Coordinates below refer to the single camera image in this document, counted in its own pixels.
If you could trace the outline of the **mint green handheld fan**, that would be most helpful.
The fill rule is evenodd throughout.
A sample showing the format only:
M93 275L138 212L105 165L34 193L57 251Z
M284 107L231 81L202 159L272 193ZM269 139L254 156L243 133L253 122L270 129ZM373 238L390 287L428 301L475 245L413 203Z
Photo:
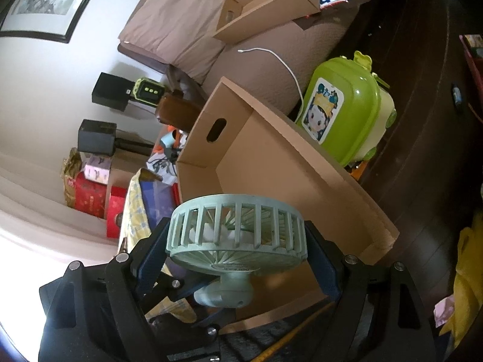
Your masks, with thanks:
M190 271L212 275L194 293L208 307L251 303L251 277L289 271L307 257L304 219L289 204L255 195L194 198L173 212L166 242L170 259Z

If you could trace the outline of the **yellow checkered tablecloth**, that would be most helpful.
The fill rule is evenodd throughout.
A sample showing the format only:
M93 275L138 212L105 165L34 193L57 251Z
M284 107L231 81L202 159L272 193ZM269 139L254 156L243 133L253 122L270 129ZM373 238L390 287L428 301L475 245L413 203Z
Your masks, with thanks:
M119 251L121 251L124 243L126 252L131 253L140 240L151 235L152 230L161 220L161 218L155 218L152 224L149 224L147 199L142 197L142 182L161 182L161 179L145 168L141 168L131 178L123 206ZM186 299L172 302L168 297L165 297L148 311L145 317L148 321L152 321L155 317L164 314L170 314L186 324L193 324L197 321L197 315Z

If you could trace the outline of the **red gift box lower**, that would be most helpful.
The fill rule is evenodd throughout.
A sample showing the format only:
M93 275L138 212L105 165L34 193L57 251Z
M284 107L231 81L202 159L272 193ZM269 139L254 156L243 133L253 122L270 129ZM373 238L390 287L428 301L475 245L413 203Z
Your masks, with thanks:
M118 239L120 236L126 195L125 188L113 186L110 189L107 203L107 237L110 239Z

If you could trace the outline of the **red gift bag upper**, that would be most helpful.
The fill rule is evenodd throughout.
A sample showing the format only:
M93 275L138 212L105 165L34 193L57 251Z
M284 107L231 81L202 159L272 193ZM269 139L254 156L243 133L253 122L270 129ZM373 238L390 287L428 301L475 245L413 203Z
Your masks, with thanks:
M83 172L75 177L75 209L104 218L107 186L85 178Z

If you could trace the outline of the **pink small box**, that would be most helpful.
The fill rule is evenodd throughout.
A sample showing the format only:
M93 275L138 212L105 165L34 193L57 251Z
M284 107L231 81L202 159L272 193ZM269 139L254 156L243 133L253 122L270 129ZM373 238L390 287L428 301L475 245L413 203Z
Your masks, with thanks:
M107 185L110 177L112 158L104 155L91 155L84 165L84 177L88 181Z

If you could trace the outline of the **gold paper bag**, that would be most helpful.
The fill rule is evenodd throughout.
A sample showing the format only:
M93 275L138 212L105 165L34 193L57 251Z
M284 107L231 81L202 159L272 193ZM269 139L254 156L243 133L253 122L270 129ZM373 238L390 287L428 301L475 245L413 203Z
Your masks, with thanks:
M78 149L70 149L69 156L63 159L61 178L63 181L63 193L66 205L75 207L75 180L83 167L83 161Z

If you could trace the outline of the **black speaker left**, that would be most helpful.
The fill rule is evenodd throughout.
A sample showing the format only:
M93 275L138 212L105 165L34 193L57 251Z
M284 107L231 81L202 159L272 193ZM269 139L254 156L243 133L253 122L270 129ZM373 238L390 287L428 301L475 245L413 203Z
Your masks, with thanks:
M117 125L84 119L78 129L78 151L113 156Z

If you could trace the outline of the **black speaker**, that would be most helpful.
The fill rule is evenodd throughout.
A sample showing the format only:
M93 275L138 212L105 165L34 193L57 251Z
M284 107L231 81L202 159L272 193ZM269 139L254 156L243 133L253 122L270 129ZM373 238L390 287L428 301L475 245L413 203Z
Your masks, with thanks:
M117 125L84 119L78 129L78 151L113 156Z
M125 112L135 82L102 72L92 90L92 103Z

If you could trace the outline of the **large open cardboard box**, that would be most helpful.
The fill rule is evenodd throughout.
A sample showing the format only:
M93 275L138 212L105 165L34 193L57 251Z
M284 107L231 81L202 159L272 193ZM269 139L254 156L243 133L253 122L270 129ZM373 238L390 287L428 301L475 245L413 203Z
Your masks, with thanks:
M335 160L287 117L222 78L188 135L177 161L182 203L241 194L289 204L344 254L378 262L398 230ZM234 330L292 316L323 298L307 258L297 267L251 277L251 303L236 312Z

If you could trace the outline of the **black speaker right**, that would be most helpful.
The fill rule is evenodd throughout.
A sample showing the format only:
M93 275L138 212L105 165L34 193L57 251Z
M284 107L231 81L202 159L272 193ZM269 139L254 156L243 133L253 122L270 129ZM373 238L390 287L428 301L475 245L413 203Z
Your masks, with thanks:
M125 112L135 82L102 72L92 90L92 103Z

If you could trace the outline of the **brown sofa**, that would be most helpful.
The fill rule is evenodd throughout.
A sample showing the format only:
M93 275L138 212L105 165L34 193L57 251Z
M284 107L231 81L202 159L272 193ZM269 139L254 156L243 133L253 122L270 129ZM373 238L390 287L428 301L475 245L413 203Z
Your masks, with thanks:
M341 19L325 19L308 30L291 21L259 33L237 45L225 44L205 81L195 82L195 93L208 98L222 77L226 77L258 100L269 102L290 114L300 100L318 65L325 61L342 40L358 11L351 8ZM158 72L169 64L161 63L131 47L119 44L120 53Z

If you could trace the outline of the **brown sofa cushion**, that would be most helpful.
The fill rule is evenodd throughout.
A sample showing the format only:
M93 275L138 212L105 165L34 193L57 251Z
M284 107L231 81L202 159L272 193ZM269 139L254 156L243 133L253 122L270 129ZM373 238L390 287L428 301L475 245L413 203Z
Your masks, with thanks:
M202 84L225 43L214 38L224 0L140 0L120 43Z

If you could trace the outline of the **framed ink painting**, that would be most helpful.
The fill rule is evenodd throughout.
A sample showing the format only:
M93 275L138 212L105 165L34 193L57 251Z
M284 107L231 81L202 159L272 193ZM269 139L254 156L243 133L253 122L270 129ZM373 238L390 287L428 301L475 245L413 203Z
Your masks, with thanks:
M11 0L1 10L1 36L68 43L89 2Z

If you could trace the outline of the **shallow cardboard tray on sofa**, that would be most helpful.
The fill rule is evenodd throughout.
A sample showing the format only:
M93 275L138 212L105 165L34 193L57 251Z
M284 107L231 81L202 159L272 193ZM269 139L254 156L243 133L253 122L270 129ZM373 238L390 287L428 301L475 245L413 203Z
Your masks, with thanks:
M237 44L319 12L319 0L224 0L214 38Z

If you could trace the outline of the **brown cardboard box by wall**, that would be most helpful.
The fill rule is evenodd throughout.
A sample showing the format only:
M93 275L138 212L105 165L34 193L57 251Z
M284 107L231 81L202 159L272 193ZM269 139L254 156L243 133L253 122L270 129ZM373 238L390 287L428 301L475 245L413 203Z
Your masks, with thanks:
M115 151L111 158L104 215L107 215L111 188L113 186L117 186L127 189L129 187L131 178L138 172L139 169L146 167L146 162L148 159L149 156L144 154L136 154L121 150Z

